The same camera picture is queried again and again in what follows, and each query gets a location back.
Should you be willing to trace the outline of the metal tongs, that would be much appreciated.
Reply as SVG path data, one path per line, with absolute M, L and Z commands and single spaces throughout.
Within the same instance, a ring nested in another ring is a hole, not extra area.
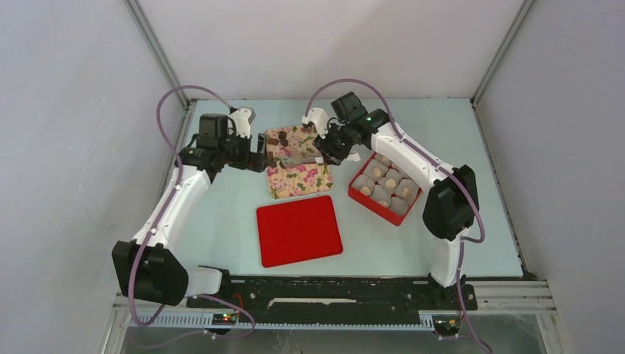
M 291 168 L 299 165 L 316 164 L 316 165 L 340 165 L 342 162 L 358 162 L 361 160 L 360 154 L 350 153 L 345 159 L 326 159 L 322 155 L 304 156 L 304 157 L 280 157 L 274 161 L 282 168 Z

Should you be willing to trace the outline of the floral tray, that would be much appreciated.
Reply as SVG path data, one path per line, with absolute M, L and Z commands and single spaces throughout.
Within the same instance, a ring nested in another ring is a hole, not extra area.
M 317 156 L 313 146 L 317 136 L 316 129 L 302 126 L 274 128 L 265 132 L 267 152 L 274 158 Z M 291 168 L 268 168 L 268 191 L 271 198 L 283 199 L 299 197 L 321 192 L 329 192 L 334 180 L 329 166 L 306 164 Z

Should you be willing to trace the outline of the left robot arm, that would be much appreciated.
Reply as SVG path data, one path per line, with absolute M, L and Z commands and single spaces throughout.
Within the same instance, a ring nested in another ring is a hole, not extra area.
M 224 282 L 225 269 L 185 260 L 177 247 L 200 197 L 226 166 L 260 173 L 268 166 L 266 136 L 258 135 L 251 149 L 252 108 L 233 108 L 229 115 L 204 114 L 198 132 L 175 161 L 167 190 L 147 222 L 130 241 L 113 247 L 112 259 L 121 292 L 127 298 L 177 305 L 188 296 L 204 294 L 215 307 L 233 297 Z

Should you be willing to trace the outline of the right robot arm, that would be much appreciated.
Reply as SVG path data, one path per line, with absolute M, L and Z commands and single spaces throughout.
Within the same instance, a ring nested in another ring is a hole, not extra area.
M 389 108 L 368 111 L 353 92 L 331 106 L 333 117 L 309 105 L 302 118 L 305 127 L 316 129 L 313 144 L 325 163 L 339 165 L 353 146 L 363 145 L 390 159 L 426 194 L 422 220 L 435 238 L 430 276 L 436 281 L 428 296 L 437 308 L 448 308 L 458 298 L 461 241 L 479 221 L 475 172 L 467 165 L 453 167 L 422 147 L 395 123 Z

